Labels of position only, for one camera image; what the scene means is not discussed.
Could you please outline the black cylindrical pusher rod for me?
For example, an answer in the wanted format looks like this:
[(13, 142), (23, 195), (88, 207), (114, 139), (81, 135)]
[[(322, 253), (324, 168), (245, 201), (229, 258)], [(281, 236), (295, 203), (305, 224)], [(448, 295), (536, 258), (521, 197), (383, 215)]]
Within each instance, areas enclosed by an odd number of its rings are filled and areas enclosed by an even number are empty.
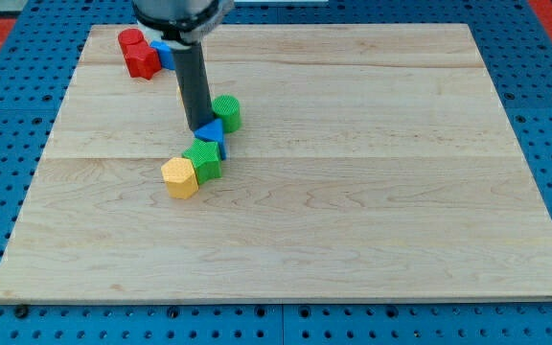
[(214, 119), (202, 44), (172, 51), (188, 127), (195, 131)]

